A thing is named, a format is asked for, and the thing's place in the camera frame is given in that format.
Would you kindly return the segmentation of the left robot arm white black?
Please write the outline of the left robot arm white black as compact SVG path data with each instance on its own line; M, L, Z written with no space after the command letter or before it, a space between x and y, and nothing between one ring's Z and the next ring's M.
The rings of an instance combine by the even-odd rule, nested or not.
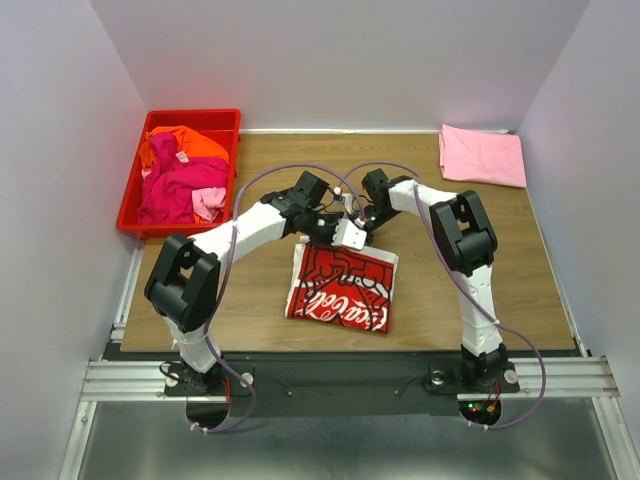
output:
M249 210L207 232L169 236L144 296L169 326L185 374L198 383L222 377L221 352L210 324L233 263L272 241L302 233L323 245L344 246L353 226L345 214L316 210L328 184L308 171L295 186L264 195Z

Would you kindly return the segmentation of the white printed t shirt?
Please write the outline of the white printed t shirt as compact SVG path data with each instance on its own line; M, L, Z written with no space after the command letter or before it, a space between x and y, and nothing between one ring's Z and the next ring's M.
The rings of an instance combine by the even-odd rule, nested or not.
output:
M299 242L294 247L285 315L386 335L399 256Z

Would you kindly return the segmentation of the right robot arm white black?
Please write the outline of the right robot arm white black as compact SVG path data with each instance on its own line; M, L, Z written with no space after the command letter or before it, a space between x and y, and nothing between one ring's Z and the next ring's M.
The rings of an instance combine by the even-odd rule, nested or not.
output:
M389 178L381 169L361 185L370 199L366 230L372 232L400 213L421 218L436 253L458 290L463 322L459 382L488 385L508 363L492 293L492 265L498 247L479 195L452 193L407 176Z

